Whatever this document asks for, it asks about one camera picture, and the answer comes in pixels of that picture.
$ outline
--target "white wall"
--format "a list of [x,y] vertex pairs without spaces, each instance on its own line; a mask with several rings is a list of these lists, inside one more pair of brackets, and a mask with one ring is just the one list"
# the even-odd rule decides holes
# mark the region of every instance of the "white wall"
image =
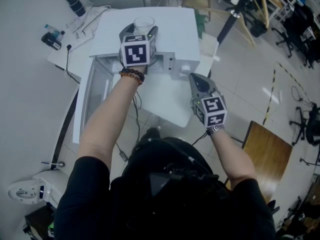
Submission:
[[25,239],[30,209],[8,186],[47,169],[77,84],[46,58],[45,24],[63,29],[76,15],[66,0],[0,0],[0,239]]

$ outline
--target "hand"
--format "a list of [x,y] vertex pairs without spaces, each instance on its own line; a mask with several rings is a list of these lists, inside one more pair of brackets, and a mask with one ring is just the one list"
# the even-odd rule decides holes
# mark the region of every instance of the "hand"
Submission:
[[146,70],[146,65],[130,66],[128,68],[129,69],[133,69],[133,70],[137,70],[137,71],[139,71],[139,72],[141,72],[143,74],[145,72],[145,70]]

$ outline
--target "clear plastic cup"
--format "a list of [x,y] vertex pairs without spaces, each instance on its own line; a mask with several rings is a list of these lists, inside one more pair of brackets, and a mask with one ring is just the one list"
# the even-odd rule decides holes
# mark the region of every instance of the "clear plastic cup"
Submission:
[[146,35],[155,25],[155,19],[150,16],[138,17],[133,22],[135,26],[135,35]]

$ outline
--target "tiled floor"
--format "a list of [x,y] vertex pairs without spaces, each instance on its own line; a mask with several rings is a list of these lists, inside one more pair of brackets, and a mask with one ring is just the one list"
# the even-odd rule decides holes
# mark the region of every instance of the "tiled floor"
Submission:
[[[211,22],[206,25],[206,32],[217,36],[223,24],[218,17],[213,15]],[[288,59],[284,46],[277,47],[275,45],[278,40],[279,36],[269,30],[261,38],[255,39],[256,47],[253,48],[239,33],[232,30],[217,51],[211,78],[225,97],[228,108],[225,128],[240,140],[245,138],[250,121],[263,123],[270,99],[274,69],[276,70],[275,88],[272,95],[270,116],[265,127],[286,142],[291,143],[298,132],[288,123],[289,120],[298,119],[295,107],[300,106],[303,111],[309,110],[305,105],[294,101],[291,94],[292,86],[296,86],[301,95],[304,96],[304,94],[289,74],[277,65],[277,62],[280,62],[301,83],[314,102],[320,104],[319,65],[315,64],[314,69],[304,67],[301,55],[295,51],[292,58]],[[135,136],[137,136],[138,126],[135,118],[136,112],[131,106],[117,141],[127,155],[130,155],[136,142]],[[180,128],[141,109],[139,110],[139,121],[141,135],[148,128],[157,126],[160,127],[162,136],[177,137],[191,144],[205,132],[204,127],[195,116],[191,117],[186,128]],[[60,160],[66,163],[66,167],[62,170],[67,174],[72,171],[78,151],[77,145],[72,143],[73,122],[69,128],[60,154]],[[224,181],[227,176],[222,170],[211,140],[206,137],[200,140],[195,147],[201,152],[213,171]],[[274,215],[276,224],[297,197],[303,198],[309,188],[314,166],[300,163],[300,157],[314,162],[317,153],[318,148],[308,145],[306,141],[300,141],[294,146],[282,181],[273,196],[276,204],[280,206],[280,211]],[[119,156],[118,148],[115,147],[110,179],[118,177],[125,165]]]

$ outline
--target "wristwatch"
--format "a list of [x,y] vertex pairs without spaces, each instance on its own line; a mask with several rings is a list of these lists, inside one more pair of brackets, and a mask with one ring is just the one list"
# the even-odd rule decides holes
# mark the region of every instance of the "wristwatch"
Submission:
[[218,125],[215,125],[215,126],[212,126],[210,128],[207,128],[206,129],[206,133],[211,136],[213,135],[214,133],[216,133],[217,131],[219,131],[220,129],[224,129],[225,126],[223,124],[218,124]]

